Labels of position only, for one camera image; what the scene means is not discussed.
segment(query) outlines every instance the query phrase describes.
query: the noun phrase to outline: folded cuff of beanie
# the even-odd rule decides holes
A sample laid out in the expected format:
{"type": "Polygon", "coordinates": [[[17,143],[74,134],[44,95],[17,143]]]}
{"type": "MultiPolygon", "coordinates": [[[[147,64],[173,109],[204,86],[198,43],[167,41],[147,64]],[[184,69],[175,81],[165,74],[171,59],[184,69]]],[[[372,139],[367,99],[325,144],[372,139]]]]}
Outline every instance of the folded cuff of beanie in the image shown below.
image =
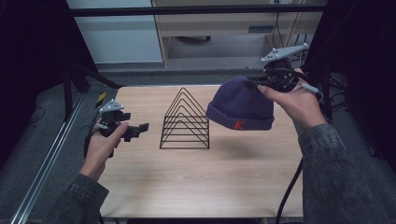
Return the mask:
{"type": "Polygon", "coordinates": [[[217,110],[211,103],[206,110],[206,116],[216,123],[232,130],[238,131],[268,131],[272,128],[274,116],[267,119],[236,119],[229,118],[217,110]]]}

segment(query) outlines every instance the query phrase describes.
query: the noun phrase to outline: denim sleeve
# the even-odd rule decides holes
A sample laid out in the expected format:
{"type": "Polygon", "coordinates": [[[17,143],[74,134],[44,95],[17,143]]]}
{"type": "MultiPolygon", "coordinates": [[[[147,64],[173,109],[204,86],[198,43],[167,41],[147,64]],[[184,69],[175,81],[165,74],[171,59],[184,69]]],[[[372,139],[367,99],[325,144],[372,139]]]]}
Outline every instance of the denim sleeve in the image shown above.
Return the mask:
{"type": "Polygon", "coordinates": [[[303,152],[304,224],[389,223],[330,124],[299,136],[303,152]]]}
{"type": "Polygon", "coordinates": [[[42,223],[98,223],[99,210],[108,190],[78,174],[58,197],[42,223]]]}

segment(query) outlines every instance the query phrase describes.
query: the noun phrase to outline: blue beanie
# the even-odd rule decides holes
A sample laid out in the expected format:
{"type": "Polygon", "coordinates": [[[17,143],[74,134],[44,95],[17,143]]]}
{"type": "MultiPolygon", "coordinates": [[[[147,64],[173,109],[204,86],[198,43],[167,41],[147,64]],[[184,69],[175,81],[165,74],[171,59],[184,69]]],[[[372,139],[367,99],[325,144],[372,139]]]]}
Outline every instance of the blue beanie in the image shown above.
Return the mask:
{"type": "Polygon", "coordinates": [[[223,83],[209,103],[206,116],[233,130],[270,130],[274,121],[274,102],[256,89],[249,89],[246,77],[223,83]]]}

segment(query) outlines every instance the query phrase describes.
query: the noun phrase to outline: light wood tabletop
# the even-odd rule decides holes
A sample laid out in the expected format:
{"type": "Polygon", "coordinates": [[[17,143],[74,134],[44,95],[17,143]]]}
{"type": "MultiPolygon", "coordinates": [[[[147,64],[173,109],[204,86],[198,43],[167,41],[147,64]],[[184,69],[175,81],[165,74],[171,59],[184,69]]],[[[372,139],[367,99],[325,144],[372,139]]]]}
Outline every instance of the light wood tabletop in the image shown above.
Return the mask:
{"type": "MultiPolygon", "coordinates": [[[[206,110],[219,86],[183,86],[206,110]]],[[[210,121],[210,149],[160,149],[166,111],[181,86],[124,87],[115,99],[146,133],[122,142],[99,183],[103,217],[275,217],[302,157],[297,132],[275,104],[270,131],[234,131],[210,121]]],[[[302,177],[283,217],[302,217],[302,177]]]]}

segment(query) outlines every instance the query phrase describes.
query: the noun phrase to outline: white wall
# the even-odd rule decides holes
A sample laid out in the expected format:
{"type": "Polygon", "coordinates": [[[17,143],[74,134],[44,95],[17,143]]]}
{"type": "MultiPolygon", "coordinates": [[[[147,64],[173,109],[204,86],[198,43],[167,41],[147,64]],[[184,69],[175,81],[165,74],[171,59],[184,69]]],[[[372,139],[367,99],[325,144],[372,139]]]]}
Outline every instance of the white wall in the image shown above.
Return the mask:
{"type": "MultiPolygon", "coordinates": [[[[150,0],[67,0],[70,8],[151,7],[150,0]]],[[[76,17],[95,63],[161,63],[153,16],[76,17]]]]}

